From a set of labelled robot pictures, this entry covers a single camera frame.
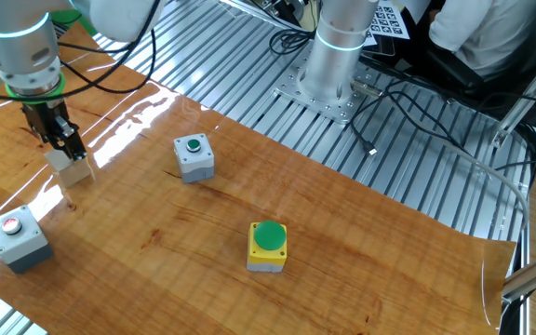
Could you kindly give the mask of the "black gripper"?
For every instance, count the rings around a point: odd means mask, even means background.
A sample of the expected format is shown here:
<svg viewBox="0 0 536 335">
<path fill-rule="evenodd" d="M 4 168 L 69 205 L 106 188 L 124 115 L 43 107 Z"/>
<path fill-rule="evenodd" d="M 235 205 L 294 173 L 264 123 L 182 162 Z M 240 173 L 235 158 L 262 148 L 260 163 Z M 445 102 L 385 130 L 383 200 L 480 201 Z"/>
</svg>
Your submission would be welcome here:
<svg viewBox="0 0 536 335">
<path fill-rule="evenodd" d="M 66 153 L 72 161 L 87 157 L 78 126 L 69 121 L 64 100 L 26 102 L 22 104 L 21 110 L 30 128 L 39 134 L 43 143 Z"/>
</svg>

